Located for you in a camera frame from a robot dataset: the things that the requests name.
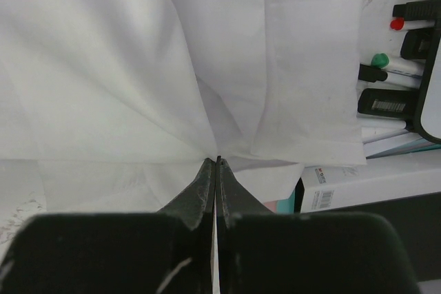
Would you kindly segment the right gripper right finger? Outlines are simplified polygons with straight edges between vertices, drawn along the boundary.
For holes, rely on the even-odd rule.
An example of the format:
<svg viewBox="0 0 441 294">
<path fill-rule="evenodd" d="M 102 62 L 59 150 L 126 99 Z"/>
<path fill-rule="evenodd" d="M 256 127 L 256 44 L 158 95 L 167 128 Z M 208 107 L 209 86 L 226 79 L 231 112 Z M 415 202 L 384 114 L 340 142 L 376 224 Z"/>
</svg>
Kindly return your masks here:
<svg viewBox="0 0 441 294">
<path fill-rule="evenodd" d="M 363 212 L 272 213 L 216 162 L 221 293 L 417 293 L 398 234 Z"/>
</svg>

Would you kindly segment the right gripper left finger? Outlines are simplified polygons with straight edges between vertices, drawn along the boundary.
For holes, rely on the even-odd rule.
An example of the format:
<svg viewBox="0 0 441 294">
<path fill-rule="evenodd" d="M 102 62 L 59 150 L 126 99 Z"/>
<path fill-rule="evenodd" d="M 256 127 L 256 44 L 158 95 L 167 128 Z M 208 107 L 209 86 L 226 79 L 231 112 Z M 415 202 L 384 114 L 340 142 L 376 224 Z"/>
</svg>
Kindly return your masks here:
<svg viewBox="0 0 441 294">
<path fill-rule="evenodd" d="M 2 293 L 211 293 L 216 165 L 154 213 L 27 220 L 1 263 Z"/>
</svg>

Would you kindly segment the white long sleeve shirt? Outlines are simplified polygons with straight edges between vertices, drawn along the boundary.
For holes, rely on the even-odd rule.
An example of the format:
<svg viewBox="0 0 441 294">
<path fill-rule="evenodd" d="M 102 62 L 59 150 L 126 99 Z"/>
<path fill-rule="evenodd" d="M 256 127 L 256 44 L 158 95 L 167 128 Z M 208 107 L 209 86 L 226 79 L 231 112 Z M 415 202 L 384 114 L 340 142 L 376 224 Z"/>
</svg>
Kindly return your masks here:
<svg viewBox="0 0 441 294">
<path fill-rule="evenodd" d="M 263 202 L 365 163 L 362 0 L 1 0 L 1 241 L 141 211 L 222 156 Z"/>
</svg>

